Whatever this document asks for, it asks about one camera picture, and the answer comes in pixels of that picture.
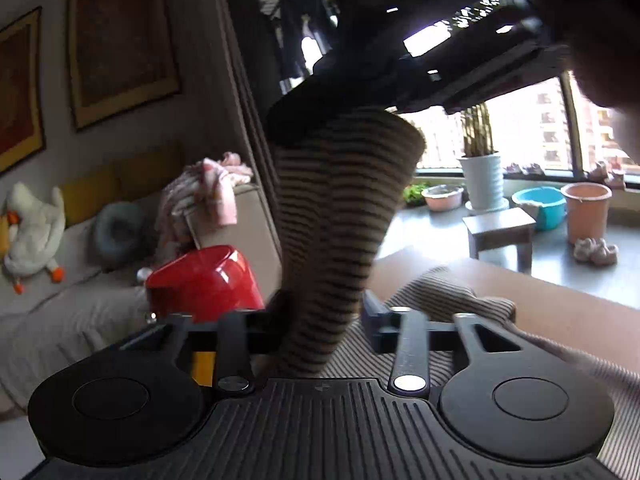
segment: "potted plant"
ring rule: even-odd
[[[500,153],[494,150],[494,138],[486,103],[461,112],[465,156],[460,158],[465,174],[472,214],[502,211],[509,208],[504,198]]]
[[[402,198],[407,208],[425,205],[422,192],[427,188],[426,184],[410,184],[404,188]]]

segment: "pink bucket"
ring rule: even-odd
[[[575,244],[582,238],[604,238],[611,190],[602,184],[577,182],[564,186],[560,192],[566,198],[569,241]]]

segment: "goose plush toy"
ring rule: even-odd
[[[57,187],[51,192],[51,202],[41,202],[21,182],[14,185],[7,197],[10,227],[4,266],[14,279],[17,294],[24,291],[21,278],[44,268],[54,283],[64,278],[64,271],[54,259],[65,231],[65,207]]]

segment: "bamboo plant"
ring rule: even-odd
[[[460,112],[460,115],[465,141],[465,156],[470,158],[494,154],[494,137],[486,103],[467,108]]]

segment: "blue basin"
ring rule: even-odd
[[[543,186],[523,189],[511,197],[515,205],[522,202],[537,202],[539,206],[536,228],[541,231],[554,229],[566,215],[566,200],[559,189]]]

